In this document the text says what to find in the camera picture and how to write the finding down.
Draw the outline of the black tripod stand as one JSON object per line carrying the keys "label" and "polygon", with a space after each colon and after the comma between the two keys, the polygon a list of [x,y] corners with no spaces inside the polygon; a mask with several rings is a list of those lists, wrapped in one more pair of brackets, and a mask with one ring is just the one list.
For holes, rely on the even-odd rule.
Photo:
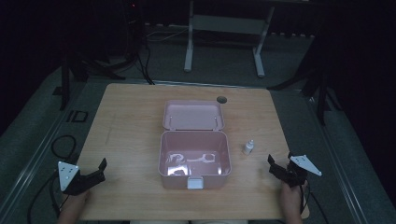
{"label": "black tripod stand", "polygon": [[61,63],[61,85],[53,92],[54,95],[61,96],[60,110],[65,110],[70,100],[70,75],[73,75],[77,81],[87,81],[89,68],[105,77],[124,80],[124,77],[116,75],[111,67],[103,66],[81,52],[66,52]]}
{"label": "black tripod stand", "polygon": [[316,117],[322,126],[325,126],[324,112],[326,109],[326,97],[331,73],[335,63],[329,60],[314,62],[303,60],[297,68],[294,76],[284,82],[268,87],[269,91],[281,91],[303,79],[306,80],[301,94],[304,97],[313,97],[318,93]]}

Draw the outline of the pink plastic box with lid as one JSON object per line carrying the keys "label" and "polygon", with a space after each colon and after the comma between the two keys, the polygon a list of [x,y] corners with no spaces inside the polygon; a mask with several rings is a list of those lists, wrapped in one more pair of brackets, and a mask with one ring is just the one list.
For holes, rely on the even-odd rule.
{"label": "pink plastic box with lid", "polygon": [[231,173],[220,103],[170,100],[163,113],[158,171],[166,189],[219,189]]}

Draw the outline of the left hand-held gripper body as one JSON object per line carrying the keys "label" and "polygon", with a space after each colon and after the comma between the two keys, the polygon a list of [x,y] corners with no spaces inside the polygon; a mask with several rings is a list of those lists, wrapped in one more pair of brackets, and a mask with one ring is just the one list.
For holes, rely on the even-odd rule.
{"label": "left hand-held gripper body", "polygon": [[58,176],[61,192],[77,196],[101,182],[101,171],[82,175],[79,167],[67,162],[58,162]]}

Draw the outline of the person's right hand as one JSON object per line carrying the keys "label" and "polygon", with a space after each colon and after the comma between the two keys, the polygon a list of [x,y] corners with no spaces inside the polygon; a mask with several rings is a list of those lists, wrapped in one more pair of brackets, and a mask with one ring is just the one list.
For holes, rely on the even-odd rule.
{"label": "person's right hand", "polygon": [[304,202],[304,191],[307,182],[299,187],[290,187],[287,183],[281,182],[279,196],[280,208],[284,217],[299,217],[301,215],[301,205]]}

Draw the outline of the person's left hand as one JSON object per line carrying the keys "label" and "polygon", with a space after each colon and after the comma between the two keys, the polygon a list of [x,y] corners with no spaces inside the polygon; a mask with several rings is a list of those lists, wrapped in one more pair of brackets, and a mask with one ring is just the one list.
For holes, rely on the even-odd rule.
{"label": "person's left hand", "polygon": [[83,211],[89,196],[90,192],[88,190],[80,193],[79,195],[66,195],[61,209],[61,214],[78,217]]}

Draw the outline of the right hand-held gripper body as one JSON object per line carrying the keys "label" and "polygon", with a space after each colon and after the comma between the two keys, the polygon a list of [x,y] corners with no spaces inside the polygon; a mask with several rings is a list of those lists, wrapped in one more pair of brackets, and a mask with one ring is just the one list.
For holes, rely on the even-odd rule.
{"label": "right hand-held gripper body", "polygon": [[290,153],[288,158],[290,162],[287,165],[286,176],[283,181],[291,188],[303,185],[309,173],[322,176],[319,168],[306,155],[293,155]]}

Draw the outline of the white metal stand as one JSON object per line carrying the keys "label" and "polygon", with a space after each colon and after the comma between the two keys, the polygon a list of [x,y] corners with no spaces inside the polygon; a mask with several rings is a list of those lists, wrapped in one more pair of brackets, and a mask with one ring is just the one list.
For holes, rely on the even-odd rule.
{"label": "white metal stand", "polygon": [[194,13],[194,0],[190,0],[188,44],[185,54],[184,71],[190,72],[192,69],[193,31],[199,30],[243,35],[258,35],[260,37],[260,41],[258,45],[252,49],[252,54],[257,76],[264,77],[265,73],[261,52],[274,12],[275,8],[269,7],[266,17],[263,20],[202,15]]}

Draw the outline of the black floor bracket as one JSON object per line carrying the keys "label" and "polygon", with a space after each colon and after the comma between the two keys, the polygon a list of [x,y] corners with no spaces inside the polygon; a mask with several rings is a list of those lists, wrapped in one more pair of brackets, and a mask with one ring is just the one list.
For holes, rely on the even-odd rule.
{"label": "black floor bracket", "polygon": [[87,111],[72,110],[69,112],[67,122],[85,122],[89,116]]}

